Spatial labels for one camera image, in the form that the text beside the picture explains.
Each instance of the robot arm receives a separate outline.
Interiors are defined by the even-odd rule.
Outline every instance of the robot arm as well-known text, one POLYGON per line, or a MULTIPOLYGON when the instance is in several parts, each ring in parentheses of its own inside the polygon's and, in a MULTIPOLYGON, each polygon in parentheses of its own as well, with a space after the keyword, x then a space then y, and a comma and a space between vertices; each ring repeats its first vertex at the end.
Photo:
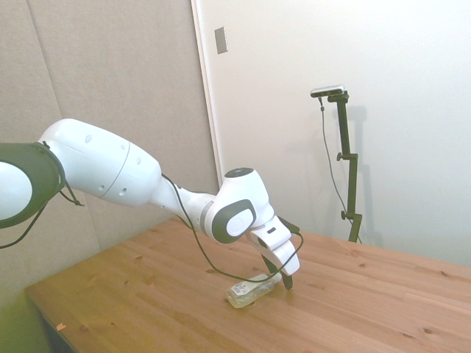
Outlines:
MULTIPOLYGON (((173 184, 162 176, 157 160, 112 132, 81 121, 63 119, 51 125, 39 142, 47 145, 51 153, 39 143, 31 144, 32 148, 42 149, 39 151, 42 154, 49 153, 55 168, 63 170, 49 183, 55 189, 60 190, 67 180, 72 188, 106 201, 131 207, 156 204, 186 220, 179 196, 197 232, 226 244, 247 233, 264 260, 277 268, 295 252, 289 240, 291 232, 275 215, 265 186, 253 169, 239 168, 228 172, 215 196, 192 193, 180 187, 177 195, 173 184)), ((17 204, 13 207, 16 214, 28 208, 32 202, 28 198, 41 199, 35 192, 35 183, 31 182, 31 173, 24 172, 25 169, 21 163, 2 158, 0 149, 0 198, 17 204)), ((9 222, 16 216, 12 215, 11 209, 0 208, 0 228, 15 224, 9 222)), ((282 271, 290 276, 299 267, 299 260, 294 255, 282 271)))

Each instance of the white wall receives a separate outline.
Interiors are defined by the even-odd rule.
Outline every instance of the white wall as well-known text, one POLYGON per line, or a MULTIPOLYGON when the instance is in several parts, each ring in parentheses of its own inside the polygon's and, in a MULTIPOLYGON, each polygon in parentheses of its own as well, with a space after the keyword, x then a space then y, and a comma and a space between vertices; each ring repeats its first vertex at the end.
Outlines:
MULTIPOLYGON (((344 84, 364 243, 471 265, 471 1, 195 4, 222 173, 256 168, 279 215, 347 239, 309 96, 344 84)), ((326 131, 335 158, 334 104, 326 131)), ((347 198, 347 162, 333 167, 347 198)))

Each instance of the black cable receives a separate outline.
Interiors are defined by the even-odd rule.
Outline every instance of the black cable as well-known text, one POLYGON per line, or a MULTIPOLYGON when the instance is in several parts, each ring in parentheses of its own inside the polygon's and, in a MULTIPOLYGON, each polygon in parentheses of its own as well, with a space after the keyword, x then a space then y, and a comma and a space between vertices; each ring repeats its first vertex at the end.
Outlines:
POLYGON ((44 208, 46 208, 46 206, 44 206, 43 208, 41 208, 41 209, 39 210, 39 212, 36 214, 35 219, 32 220, 31 224, 28 226, 28 228, 26 228, 26 230, 24 231, 24 233, 23 233, 23 235, 22 235, 21 237, 19 237, 17 240, 15 240, 14 242, 12 242, 12 243, 10 243, 10 244, 0 246, 0 249, 9 248, 9 247, 11 247, 11 246, 14 246, 15 244, 18 244, 20 241, 22 241, 23 238, 26 237, 26 234, 28 234, 28 232, 31 230, 32 226, 36 223, 36 221, 38 220, 39 216, 40 216, 41 213, 43 212, 44 208))
POLYGON ((304 244, 304 237, 301 235, 301 233, 295 233, 296 235, 299 235, 301 237, 301 244, 297 247, 297 249, 294 251, 294 253, 287 259, 287 261, 283 264, 283 266, 281 266, 279 269, 276 270, 276 272, 273 272, 272 274, 270 274, 267 278, 265 279, 260 279, 260 280, 253 280, 253 279, 247 279, 247 278, 243 278, 243 277, 239 277, 239 276, 235 276, 233 274, 228 274, 226 272, 223 272, 221 270, 219 270, 212 262, 211 260, 209 259, 209 257, 206 255, 206 252, 205 250, 203 249, 201 243, 199 242, 199 238, 198 238, 198 235, 196 234, 196 230, 194 229, 194 225, 193 225, 193 222, 191 222, 191 219, 190 219, 190 216, 187 214, 186 210, 185 210, 185 207, 183 206, 183 202, 182 202, 182 199, 180 198, 180 194, 178 192, 178 189, 177 189, 177 186, 170 180, 170 178, 168 178, 165 174, 162 174, 162 177, 164 177, 165 179, 167 179, 171 186, 173 186, 174 190, 175 190, 175 193, 177 194, 177 198, 178 198, 178 202, 180 203, 180 207, 182 208, 182 211, 183 213, 185 213, 185 216, 186 218, 188 219, 188 224, 190 225, 190 228, 191 230, 193 231, 193 235, 196 239, 196 242, 198 243, 198 247, 199 249, 201 250, 201 252, 203 253, 203 255, 205 256, 205 259, 206 261, 210 264, 210 266, 213 268, 214 271, 216 271, 217 273, 219 274, 223 274, 224 276, 227 276, 227 277, 231 277, 231 278, 235 278, 235 279, 239 279, 241 281, 246 281, 246 282, 251 282, 251 283, 262 283, 262 282, 265 282, 266 280, 268 279, 271 279, 272 277, 274 277, 276 274, 278 274, 288 263, 289 261, 291 261, 291 259, 294 257, 294 255, 296 255, 296 253, 301 249, 301 246, 304 244))
MULTIPOLYGON (((332 183, 333 183, 333 186, 334 188, 336 189, 336 193, 337 193, 337 196, 339 197, 340 199, 340 202, 341 202, 341 205, 342 207, 344 208, 344 212, 347 213, 347 208, 345 207, 345 203, 344 203, 344 200, 342 199, 342 197, 340 196, 340 192, 339 192, 339 189, 337 188, 337 184, 336 184, 336 181, 333 177, 333 171, 332 171, 332 162, 330 161, 330 153, 329 153, 329 148, 327 147, 327 139, 325 138, 325 118, 324 118, 324 105, 322 103, 322 97, 318 97, 319 98, 319 102, 321 104, 321 113, 322 113, 322 137, 324 138, 324 146, 325 146, 325 151, 327 152, 327 160, 329 161, 329 169, 330 169, 330 178, 332 179, 332 183)), ((351 219, 348 219, 348 221, 350 222, 350 224, 353 224, 352 220, 351 219)), ((360 244, 363 244, 361 242, 361 239, 360 239, 360 236, 358 236, 358 241, 360 241, 360 244)))

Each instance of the white robot link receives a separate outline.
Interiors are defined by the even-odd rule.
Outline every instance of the white robot link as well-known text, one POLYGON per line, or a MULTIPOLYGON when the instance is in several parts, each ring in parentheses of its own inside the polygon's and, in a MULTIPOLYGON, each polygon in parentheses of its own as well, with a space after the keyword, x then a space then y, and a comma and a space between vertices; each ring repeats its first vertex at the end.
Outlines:
POLYGON ((284 266, 288 289, 300 267, 290 241, 299 229, 275 215, 259 174, 251 168, 228 172, 216 196, 193 193, 175 187, 158 161, 135 144, 63 119, 37 143, 0 143, 0 228, 32 217, 64 185, 116 204, 156 204, 220 243, 247 234, 272 273, 284 266))

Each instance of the plastic bottle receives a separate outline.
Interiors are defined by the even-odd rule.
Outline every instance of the plastic bottle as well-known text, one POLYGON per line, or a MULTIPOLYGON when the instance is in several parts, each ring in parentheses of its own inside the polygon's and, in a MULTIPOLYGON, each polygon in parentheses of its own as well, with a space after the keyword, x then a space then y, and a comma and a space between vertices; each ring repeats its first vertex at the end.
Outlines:
MULTIPOLYGON (((251 279, 254 281, 259 281, 265 278, 268 278, 268 276, 265 274, 259 274, 258 276, 255 276, 251 279)), ((265 282, 240 282, 226 291, 227 300, 233 305, 233 307, 245 307, 246 305, 253 303, 261 296, 271 292, 275 287, 275 284, 277 284, 281 279, 281 274, 277 273, 265 282)))

